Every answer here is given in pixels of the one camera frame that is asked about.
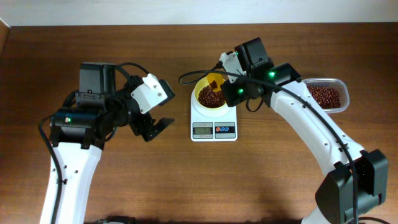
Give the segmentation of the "yellow measuring scoop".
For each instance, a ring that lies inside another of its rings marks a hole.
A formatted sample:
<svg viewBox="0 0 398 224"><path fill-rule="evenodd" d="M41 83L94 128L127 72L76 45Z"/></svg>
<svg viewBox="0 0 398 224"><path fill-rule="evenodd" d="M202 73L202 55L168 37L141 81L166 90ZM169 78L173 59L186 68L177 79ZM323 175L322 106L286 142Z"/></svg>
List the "yellow measuring scoop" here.
<svg viewBox="0 0 398 224"><path fill-rule="evenodd" d="M209 85L210 85L210 83L211 83L213 80L215 80L215 81L217 82L217 84L218 84L218 89L217 89L216 91L213 90L214 92L221 91L221 85L224 83L224 79L223 79L222 75L220 75L220 74L218 74L218 73L209 73L209 74L206 76L206 79L207 79Z"/></svg>

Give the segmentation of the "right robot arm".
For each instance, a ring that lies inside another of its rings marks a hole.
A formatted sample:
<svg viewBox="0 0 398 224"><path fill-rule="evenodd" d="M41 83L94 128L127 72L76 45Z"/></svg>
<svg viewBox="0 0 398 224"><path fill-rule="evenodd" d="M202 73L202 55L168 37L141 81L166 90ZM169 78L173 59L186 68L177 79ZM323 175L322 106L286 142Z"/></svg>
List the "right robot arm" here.
<svg viewBox="0 0 398 224"><path fill-rule="evenodd" d="M260 38L223 53L220 62L234 81L221 89L229 107L262 101L288 122L312 152L323 175L316 208L302 223L357 223L386 200L388 160L368 152L324 112L289 63L274 65Z"/></svg>

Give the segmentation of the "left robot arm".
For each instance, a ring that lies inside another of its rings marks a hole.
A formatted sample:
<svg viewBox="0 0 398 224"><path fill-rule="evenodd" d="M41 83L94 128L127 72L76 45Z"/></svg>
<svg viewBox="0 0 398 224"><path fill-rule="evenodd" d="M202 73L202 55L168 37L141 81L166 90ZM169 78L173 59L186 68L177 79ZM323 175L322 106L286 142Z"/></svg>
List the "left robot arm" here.
<svg viewBox="0 0 398 224"><path fill-rule="evenodd" d="M41 223L83 223L90 185L106 142L120 127L149 142L173 123L156 121L149 111L175 93L167 81L144 67L144 77L130 75L124 64L85 62L79 88L47 117L50 134L39 133L51 156Z"/></svg>

